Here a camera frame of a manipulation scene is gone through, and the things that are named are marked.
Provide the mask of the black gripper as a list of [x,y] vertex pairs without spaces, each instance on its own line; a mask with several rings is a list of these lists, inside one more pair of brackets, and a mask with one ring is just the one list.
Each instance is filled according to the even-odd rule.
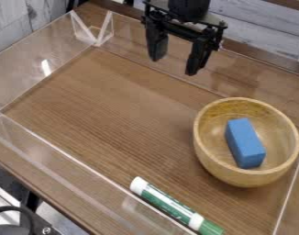
[[148,55],[160,60],[168,49],[168,35],[192,42],[185,74],[197,73],[212,50],[219,49],[228,24],[208,12],[211,0],[143,0]]

